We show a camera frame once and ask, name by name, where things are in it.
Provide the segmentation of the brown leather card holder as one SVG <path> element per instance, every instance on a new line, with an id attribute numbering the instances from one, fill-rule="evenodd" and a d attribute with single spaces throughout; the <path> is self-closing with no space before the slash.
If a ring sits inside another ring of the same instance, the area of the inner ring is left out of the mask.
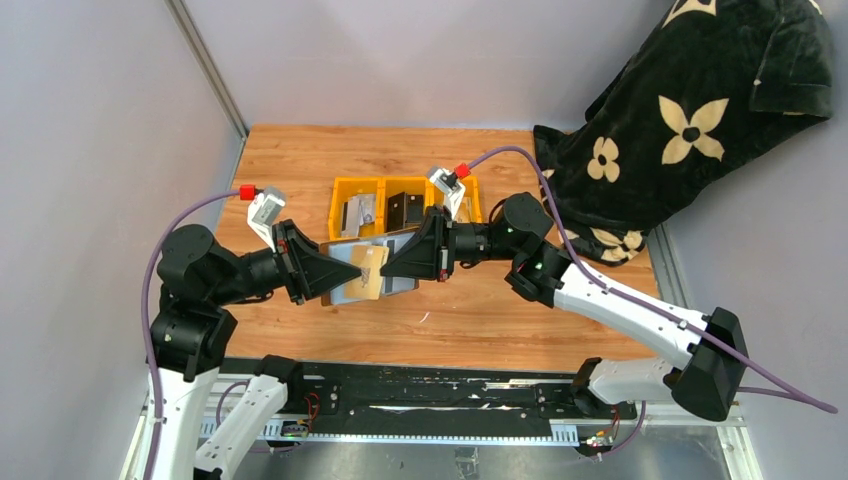
<path id="1" fill-rule="evenodd" d="M 325 242 L 320 252 L 360 269 L 353 280 L 335 287 L 321 297 L 323 306 L 338 306 L 411 292 L 419 288 L 419 281 L 408 277 L 386 277 L 381 268 L 389 257 L 397 253 L 414 235 L 413 229 L 404 229 L 381 235 Z"/>

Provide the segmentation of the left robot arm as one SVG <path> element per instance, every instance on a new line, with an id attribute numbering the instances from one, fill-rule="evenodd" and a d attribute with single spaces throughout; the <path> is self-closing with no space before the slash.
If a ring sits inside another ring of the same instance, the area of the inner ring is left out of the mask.
<path id="1" fill-rule="evenodd" d="M 273 226 L 268 248 L 236 255 L 205 226 L 168 233 L 155 254 L 162 281 L 149 327 L 151 405 L 145 479 L 229 479 L 271 417 L 305 415 L 312 426 L 321 398 L 301 362 L 267 355 L 243 397 L 204 446 L 198 444 L 207 399 L 237 327 L 230 305 L 261 303 L 283 289 L 301 305 L 359 277 L 359 268 L 320 253 L 286 220 Z"/>

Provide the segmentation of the gold credit card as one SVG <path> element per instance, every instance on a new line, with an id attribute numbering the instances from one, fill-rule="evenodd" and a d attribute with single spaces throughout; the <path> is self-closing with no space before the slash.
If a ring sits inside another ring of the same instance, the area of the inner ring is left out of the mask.
<path id="1" fill-rule="evenodd" d="M 381 268 L 389 256 L 389 248 L 378 245 L 354 245 L 350 263 L 360 269 L 357 278 L 344 285 L 344 296 L 352 300 L 378 300 L 381 296 L 383 276 Z"/>

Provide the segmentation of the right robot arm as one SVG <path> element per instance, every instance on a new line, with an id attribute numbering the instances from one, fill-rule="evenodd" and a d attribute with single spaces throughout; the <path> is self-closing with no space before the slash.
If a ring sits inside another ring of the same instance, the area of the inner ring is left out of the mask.
<path id="1" fill-rule="evenodd" d="M 641 360 L 585 360 L 569 393 L 584 414 L 622 402 L 674 402 L 701 419 L 726 420 L 746 366 L 717 343 L 746 354 L 738 317 L 723 308 L 705 314 L 675 306 L 614 281 L 548 242 L 552 226 L 529 193 L 503 200 L 489 223 L 459 223 L 445 207 L 431 206 L 381 273 L 445 281 L 456 265 L 508 261 L 505 280 L 523 299 L 583 315 L 655 354 Z"/>

